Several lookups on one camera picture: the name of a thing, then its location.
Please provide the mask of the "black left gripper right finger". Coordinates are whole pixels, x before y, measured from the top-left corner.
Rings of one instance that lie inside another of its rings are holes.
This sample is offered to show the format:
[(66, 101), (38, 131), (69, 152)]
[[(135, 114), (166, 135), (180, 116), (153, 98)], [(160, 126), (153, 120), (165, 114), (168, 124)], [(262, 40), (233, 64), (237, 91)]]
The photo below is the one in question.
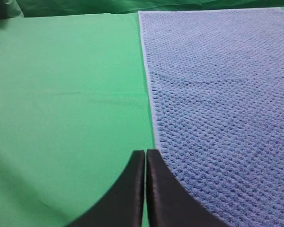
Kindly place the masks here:
[(146, 202), (151, 227), (227, 226), (184, 189), (156, 149), (146, 153)]

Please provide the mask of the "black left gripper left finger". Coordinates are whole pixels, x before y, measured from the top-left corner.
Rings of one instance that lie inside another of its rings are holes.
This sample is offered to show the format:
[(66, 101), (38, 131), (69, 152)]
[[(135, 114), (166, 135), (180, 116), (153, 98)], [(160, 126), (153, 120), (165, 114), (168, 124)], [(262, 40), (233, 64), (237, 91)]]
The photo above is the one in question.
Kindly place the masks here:
[(116, 182), (71, 227), (140, 227), (144, 207), (145, 152), (133, 151)]

